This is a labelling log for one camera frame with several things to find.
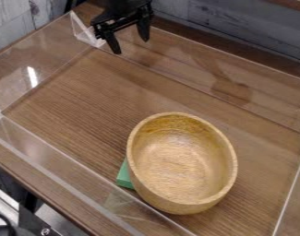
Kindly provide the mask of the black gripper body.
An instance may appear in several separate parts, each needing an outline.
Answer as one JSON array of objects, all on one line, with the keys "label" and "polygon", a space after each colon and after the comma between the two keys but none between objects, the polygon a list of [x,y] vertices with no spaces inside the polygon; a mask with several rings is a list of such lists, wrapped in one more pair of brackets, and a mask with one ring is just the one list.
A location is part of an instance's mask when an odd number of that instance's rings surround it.
[{"label": "black gripper body", "polygon": [[151,0],[107,0],[103,12],[90,20],[96,38],[103,32],[112,32],[135,25],[140,18],[152,17]]}]

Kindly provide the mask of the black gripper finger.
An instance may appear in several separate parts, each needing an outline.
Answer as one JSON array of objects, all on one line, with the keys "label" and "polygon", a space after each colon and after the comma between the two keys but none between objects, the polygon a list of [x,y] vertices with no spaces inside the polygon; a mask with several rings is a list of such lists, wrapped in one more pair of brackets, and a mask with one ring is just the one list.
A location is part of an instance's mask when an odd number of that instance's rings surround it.
[{"label": "black gripper finger", "polygon": [[140,39],[147,41],[150,39],[150,18],[140,18],[135,25]]},{"label": "black gripper finger", "polygon": [[112,53],[114,54],[120,54],[120,48],[119,48],[119,44],[118,44],[118,40],[116,40],[116,37],[114,35],[114,32],[110,31],[110,30],[106,30],[103,32],[103,39],[106,40]]}]

